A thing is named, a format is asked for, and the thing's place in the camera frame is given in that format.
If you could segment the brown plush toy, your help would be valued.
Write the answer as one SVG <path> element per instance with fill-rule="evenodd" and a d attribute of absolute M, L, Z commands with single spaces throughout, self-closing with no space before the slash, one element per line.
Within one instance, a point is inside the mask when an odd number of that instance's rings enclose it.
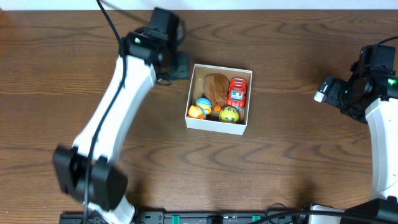
<path fill-rule="evenodd" d="M 227 104 L 229 80 L 222 73 L 207 75 L 203 83 L 205 97 L 211 101 L 216 112 L 220 112 Z"/>

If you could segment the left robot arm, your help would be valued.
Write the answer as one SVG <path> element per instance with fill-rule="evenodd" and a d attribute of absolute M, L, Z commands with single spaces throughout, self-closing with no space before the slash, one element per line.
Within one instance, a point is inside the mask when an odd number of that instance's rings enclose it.
<path fill-rule="evenodd" d="M 106 223 L 131 223 L 135 208 L 125 196 L 128 179 L 117 168 L 130 125 L 149 90 L 189 78 L 189 55 L 178 51 L 184 21 L 154 8 L 148 25 L 118 37 L 111 82 L 72 147 L 58 146 L 53 164 L 61 191 L 83 203 L 82 223 L 97 212 Z"/>

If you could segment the yellow blue duck toy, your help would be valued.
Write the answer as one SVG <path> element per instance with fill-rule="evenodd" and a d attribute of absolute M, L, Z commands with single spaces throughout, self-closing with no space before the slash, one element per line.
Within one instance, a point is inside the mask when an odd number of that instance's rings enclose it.
<path fill-rule="evenodd" d="M 211 112 L 211 101 L 207 98 L 199 98 L 196 100 L 194 105 L 189 107 L 187 116 L 189 118 L 206 119 Z"/>

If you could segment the white cardboard box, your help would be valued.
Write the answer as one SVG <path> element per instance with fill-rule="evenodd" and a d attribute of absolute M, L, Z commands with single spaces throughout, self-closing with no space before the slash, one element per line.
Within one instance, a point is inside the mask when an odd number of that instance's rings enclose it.
<path fill-rule="evenodd" d="M 207 116 L 207 119 L 188 118 L 188 109 L 194 105 L 196 100 L 199 99 L 203 91 L 203 82 L 207 75 L 214 73 L 222 73 L 229 80 L 232 78 L 243 78 L 247 83 L 246 102 L 243 110 L 239 111 L 239 121 L 237 124 L 223 123 L 216 117 L 217 113 L 212 112 Z M 237 68 L 218 67 L 213 65 L 194 64 L 192 76 L 190 80 L 190 88 L 188 92 L 187 105 L 185 109 L 185 122 L 187 128 L 201 129 L 205 131 L 214 131 L 219 133 L 243 135 L 249 117 L 249 105 L 251 99 L 251 82 L 252 71 Z"/>

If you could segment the yellow ball with blue letters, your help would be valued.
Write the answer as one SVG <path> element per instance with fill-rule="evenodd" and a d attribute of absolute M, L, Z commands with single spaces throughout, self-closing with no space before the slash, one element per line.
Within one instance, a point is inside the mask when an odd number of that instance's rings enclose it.
<path fill-rule="evenodd" d="M 237 123 L 239 121 L 239 111 L 232 106 L 226 106 L 219 112 L 219 120 L 224 123 Z"/>

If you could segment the red toy fire truck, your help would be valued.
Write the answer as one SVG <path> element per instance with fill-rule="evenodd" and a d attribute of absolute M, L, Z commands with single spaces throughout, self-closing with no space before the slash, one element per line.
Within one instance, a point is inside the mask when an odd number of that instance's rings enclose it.
<path fill-rule="evenodd" d="M 243 110 L 246 100 L 247 82 L 243 78 L 233 78 L 229 84 L 227 105 Z"/>

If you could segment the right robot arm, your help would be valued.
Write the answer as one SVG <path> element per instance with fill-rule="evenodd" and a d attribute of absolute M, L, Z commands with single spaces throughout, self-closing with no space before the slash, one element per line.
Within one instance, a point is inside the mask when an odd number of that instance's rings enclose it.
<path fill-rule="evenodd" d="M 397 77 L 396 50 L 378 43 L 361 48 L 344 81 L 328 76 L 314 100 L 366 124 L 371 136 L 370 199 L 344 211 L 314 205 L 310 223 L 397 223 Z"/>

